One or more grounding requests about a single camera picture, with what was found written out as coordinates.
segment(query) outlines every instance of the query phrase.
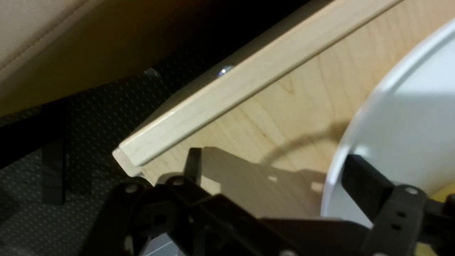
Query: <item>light wood panel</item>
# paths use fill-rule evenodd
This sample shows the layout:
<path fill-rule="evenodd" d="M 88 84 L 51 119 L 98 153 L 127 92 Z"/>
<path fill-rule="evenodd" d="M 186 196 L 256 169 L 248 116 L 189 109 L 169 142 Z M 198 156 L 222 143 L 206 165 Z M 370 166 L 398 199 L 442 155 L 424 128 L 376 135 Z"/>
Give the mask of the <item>light wood panel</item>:
<path fill-rule="evenodd" d="M 337 0 L 329 4 L 209 86 L 127 138 L 121 142 L 115 158 L 124 159 L 120 162 L 125 169 L 147 163 L 397 1 Z"/>
<path fill-rule="evenodd" d="M 209 146 L 208 190 L 258 216 L 317 214 L 321 176 L 354 112 L 414 45 L 452 17 L 452 0 L 397 4 L 144 165 L 145 176 L 155 182 L 181 170 L 191 146 Z"/>

